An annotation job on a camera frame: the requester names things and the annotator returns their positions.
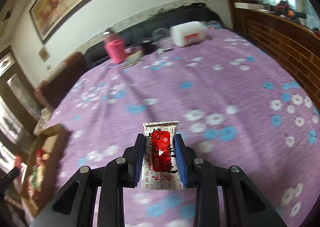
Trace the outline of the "patterned cloth pile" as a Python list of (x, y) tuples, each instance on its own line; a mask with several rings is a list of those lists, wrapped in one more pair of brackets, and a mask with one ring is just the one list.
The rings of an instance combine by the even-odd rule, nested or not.
[(52, 112), (49, 109), (43, 108), (41, 110), (40, 119), (33, 130), (34, 135), (39, 135), (44, 129), (46, 129), (48, 121), (51, 119), (51, 116)]

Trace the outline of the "small wall picture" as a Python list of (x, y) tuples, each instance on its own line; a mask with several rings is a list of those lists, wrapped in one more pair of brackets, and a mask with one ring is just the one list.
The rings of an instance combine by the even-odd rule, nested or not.
[(44, 46), (40, 49), (39, 56), (44, 63), (50, 58), (50, 55)]

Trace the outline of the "black small cup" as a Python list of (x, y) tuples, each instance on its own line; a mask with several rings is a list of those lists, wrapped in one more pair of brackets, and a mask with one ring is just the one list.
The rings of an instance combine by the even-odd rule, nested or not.
[(144, 55), (149, 55), (157, 50), (157, 44), (152, 38), (144, 38), (141, 43), (141, 48)]

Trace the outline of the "cardboard tray box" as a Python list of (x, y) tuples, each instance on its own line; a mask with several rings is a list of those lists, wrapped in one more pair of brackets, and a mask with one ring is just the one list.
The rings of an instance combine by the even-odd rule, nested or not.
[(61, 124), (44, 129), (32, 145), (25, 172), (21, 200), (31, 219), (52, 199), (57, 169), (70, 133)]

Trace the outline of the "clear glass cup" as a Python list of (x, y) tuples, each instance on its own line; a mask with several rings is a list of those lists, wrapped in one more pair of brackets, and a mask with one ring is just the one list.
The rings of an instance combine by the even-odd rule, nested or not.
[(167, 28), (157, 28), (152, 33), (154, 42), (161, 43), (164, 40), (170, 38), (169, 30)]

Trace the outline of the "wooden glass door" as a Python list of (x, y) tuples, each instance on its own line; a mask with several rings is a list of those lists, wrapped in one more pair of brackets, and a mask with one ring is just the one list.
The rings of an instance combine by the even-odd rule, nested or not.
[(12, 48), (1, 51), (1, 144), (27, 163), (36, 136), (37, 111), (34, 88), (25, 77)]

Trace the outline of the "wooden cabinet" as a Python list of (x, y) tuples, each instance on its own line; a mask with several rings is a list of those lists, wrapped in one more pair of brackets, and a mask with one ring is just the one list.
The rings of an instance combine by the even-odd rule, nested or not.
[(252, 1), (228, 0), (234, 31), (276, 59), (319, 107), (319, 37), (288, 19), (234, 5)]

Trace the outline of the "small booklet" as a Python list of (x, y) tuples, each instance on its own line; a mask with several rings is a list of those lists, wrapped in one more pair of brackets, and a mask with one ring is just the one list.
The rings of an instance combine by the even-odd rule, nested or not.
[(131, 67), (131, 66), (137, 64), (142, 57), (143, 57), (143, 51), (137, 51), (136, 53), (129, 55), (124, 60), (121, 68), (125, 69), (125, 68)]

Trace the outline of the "purple floral tablecloth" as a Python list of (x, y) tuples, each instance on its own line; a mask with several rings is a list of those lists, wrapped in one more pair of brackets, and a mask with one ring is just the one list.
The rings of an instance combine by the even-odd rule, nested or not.
[(145, 122), (178, 121), (197, 155), (238, 165), (287, 226), (302, 224), (319, 197), (319, 112), (259, 48), (226, 29), (207, 34), (127, 69), (106, 61), (72, 83), (49, 121), (71, 131), (57, 188), (122, 155)]

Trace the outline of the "black leather sofa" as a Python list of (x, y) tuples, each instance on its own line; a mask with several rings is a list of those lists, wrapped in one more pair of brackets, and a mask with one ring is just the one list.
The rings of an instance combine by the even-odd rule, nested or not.
[[(169, 29), (172, 26), (191, 21), (215, 21), (223, 25), (220, 16), (209, 9), (205, 3), (192, 3), (168, 11), (161, 11), (145, 21), (119, 31), (118, 35), (123, 39), (125, 47), (139, 46), (144, 39), (151, 38), (156, 29)], [(91, 46), (84, 54), (89, 69), (102, 64), (109, 58), (103, 41)]]

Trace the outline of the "white plastic jar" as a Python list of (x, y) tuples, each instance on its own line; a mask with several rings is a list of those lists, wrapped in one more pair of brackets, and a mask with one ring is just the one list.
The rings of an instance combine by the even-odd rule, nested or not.
[(170, 28), (172, 43), (177, 47), (197, 44), (206, 37), (206, 28), (202, 22), (191, 21)]

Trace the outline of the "white red candy pack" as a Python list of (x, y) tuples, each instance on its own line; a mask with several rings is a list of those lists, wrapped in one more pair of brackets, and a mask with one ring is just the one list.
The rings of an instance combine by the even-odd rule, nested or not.
[(174, 150), (178, 121), (145, 122), (145, 151), (142, 163), (143, 190), (182, 190)]

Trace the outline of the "pink sleeved thermos bottle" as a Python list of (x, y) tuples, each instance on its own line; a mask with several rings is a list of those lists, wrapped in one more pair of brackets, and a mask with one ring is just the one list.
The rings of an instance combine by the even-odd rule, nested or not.
[(123, 63), (127, 57), (123, 39), (112, 28), (104, 31), (103, 36), (105, 50), (112, 62), (115, 64)]

